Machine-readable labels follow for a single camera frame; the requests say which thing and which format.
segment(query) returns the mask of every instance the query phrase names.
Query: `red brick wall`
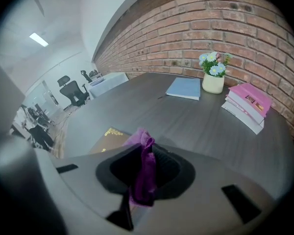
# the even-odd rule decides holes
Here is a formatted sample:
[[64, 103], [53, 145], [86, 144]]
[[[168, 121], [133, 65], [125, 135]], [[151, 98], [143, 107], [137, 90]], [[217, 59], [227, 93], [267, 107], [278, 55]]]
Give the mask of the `red brick wall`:
[[250, 82], [265, 91], [294, 137], [294, 33], [272, 3], [170, 0], [154, 2], [139, 15], [143, 6], [139, 0], [109, 32], [95, 56], [100, 72], [126, 72], [130, 79], [144, 72], [202, 78], [202, 53], [229, 52], [234, 58], [226, 85]]

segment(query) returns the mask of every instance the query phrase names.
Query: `gray wooden table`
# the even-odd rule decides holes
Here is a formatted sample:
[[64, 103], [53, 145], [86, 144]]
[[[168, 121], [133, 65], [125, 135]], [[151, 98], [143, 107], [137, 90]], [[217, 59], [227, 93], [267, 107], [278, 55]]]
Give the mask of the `gray wooden table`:
[[158, 144], [221, 160], [279, 200], [294, 178], [294, 146], [285, 120], [273, 109], [254, 134], [221, 108], [219, 95], [201, 89], [200, 100], [165, 95], [175, 75], [146, 73], [90, 101], [69, 119], [65, 158], [88, 154], [111, 126], [132, 134], [146, 128]]

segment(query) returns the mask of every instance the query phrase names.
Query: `floor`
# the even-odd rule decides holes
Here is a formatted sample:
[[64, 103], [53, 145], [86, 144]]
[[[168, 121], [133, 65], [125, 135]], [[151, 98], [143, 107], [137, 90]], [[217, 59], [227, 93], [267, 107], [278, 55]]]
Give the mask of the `floor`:
[[65, 136], [68, 129], [69, 118], [81, 107], [71, 105], [64, 111], [59, 110], [51, 117], [55, 123], [54, 126], [49, 128], [48, 133], [54, 140], [54, 145], [51, 152], [57, 158], [61, 159], [64, 157]]

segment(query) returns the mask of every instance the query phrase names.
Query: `ceiling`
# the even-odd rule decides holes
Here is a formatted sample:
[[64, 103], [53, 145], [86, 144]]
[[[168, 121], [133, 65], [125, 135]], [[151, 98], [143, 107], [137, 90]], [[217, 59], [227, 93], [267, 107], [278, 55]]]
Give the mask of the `ceiling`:
[[42, 48], [29, 38], [36, 32], [49, 45], [80, 32], [80, 0], [18, 0], [0, 25], [0, 65], [7, 72]]

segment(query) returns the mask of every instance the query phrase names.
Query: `blue book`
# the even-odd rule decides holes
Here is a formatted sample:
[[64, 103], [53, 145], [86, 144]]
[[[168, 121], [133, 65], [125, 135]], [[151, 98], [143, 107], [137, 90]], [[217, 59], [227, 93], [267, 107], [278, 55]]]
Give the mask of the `blue book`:
[[200, 79], [177, 77], [168, 88], [166, 94], [169, 96], [178, 96], [199, 100]]

